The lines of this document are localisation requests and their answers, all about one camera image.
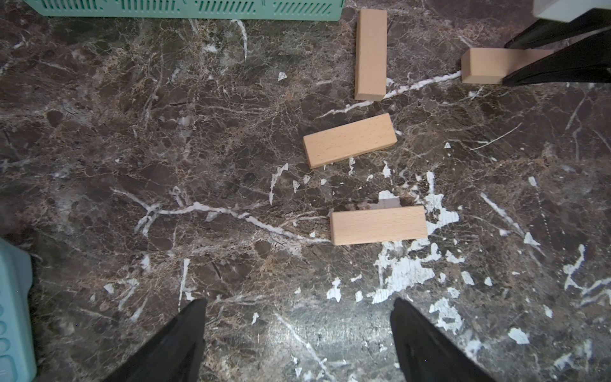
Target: light blue plastic container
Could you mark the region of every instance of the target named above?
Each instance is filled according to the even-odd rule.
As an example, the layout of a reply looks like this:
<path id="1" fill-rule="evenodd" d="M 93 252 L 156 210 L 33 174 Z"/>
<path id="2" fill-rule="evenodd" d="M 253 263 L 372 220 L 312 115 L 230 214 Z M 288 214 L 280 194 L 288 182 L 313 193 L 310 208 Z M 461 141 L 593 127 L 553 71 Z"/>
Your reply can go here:
<path id="1" fill-rule="evenodd" d="M 0 382 L 31 382 L 36 376 L 27 293 L 30 255 L 0 238 Z"/>

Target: rectangular wooden block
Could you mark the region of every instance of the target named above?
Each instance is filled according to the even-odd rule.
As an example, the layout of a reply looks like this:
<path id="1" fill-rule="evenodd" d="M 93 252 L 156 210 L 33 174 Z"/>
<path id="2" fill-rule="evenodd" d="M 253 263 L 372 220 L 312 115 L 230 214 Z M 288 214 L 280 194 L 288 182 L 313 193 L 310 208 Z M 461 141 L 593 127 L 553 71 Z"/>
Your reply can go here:
<path id="1" fill-rule="evenodd" d="M 424 207 L 421 205 L 331 213 L 331 241 L 334 245 L 422 239 L 427 236 Z"/>
<path id="2" fill-rule="evenodd" d="M 356 24 L 354 99 L 381 101 L 386 95 L 385 10 L 361 9 Z"/>
<path id="3" fill-rule="evenodd" d="M 543 49 L 471 48 L 461 59 L 466 84 L 500 84 L 503 77 L 554 51 Z"/>
<path id="4" fill-rule="evenodd" d="M 397 137 L 388 113 L 304 136 L 311 169 L 395 143 Z"/>

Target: beech wood block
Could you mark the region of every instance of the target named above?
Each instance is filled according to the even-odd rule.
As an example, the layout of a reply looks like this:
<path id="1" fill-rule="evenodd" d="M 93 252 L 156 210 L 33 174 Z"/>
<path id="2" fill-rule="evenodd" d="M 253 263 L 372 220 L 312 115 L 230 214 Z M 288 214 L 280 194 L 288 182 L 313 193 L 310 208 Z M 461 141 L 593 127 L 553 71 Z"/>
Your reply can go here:
<path id="1" fill-rule="evenodd" d="M 304 136 L 311 169 L 395 143 L 397 136 L 388 113 Z"/>
<path id="2" fill-rule="evenodd" d="M 421 205 L 331 213 L 331 241 L 334 245 L 422 239 L 427 236 L 426 217 Z"/>
<path id="3" fill-rule="evenodd" d="M 471 48 L 461 59 L 465 84 L 500 84 L 506 75 L 554 51 L 543 49 Z"/>
<path id="4" fill-rule="evenodd" d="M 356 24 L 354 99 L 381 101 L 386 95 L 385 10 L 361 9 Z"/>

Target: plastic crate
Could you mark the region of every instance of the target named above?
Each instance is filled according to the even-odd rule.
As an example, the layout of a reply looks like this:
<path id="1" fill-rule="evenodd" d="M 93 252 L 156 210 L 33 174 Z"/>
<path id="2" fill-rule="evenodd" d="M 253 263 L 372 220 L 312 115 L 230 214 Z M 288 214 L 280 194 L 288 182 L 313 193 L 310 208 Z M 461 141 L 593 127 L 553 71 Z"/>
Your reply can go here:
<path id="1" fill-rule="evenodd" d="M 0 238 L 0 382 L 31 382 L 36 374 L 27 292 L 30 255 Z"/>
<path id="2" fill-rule="evenodd" d="M 343 0 L 24 0 L 43 16 L 337 21 Z"/>

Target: marble floor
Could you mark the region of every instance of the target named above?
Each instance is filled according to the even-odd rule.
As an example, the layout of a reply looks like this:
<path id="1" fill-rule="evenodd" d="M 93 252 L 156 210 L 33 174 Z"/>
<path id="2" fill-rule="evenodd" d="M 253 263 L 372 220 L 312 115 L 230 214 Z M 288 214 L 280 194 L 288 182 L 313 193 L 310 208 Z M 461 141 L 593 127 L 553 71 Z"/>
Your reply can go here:
<path id="1" fill-rule="evenodd" d="M 459 79 L 531 6 L 347 0 L 243 35 L 2 2 L 0 235 L 32 253 L 37 381 L 99 381 L 194 298 L 204 381 L 402 381 L 399 296 L 498 381 L 609 380 L 611 87 Z M 361 7 L 389 12 L 372 105 Z M 396 145 L 309 169 L 303 135 L 384 112 Z M 428 240 L 329 244 L 330 211 L 393 197 Z"/>

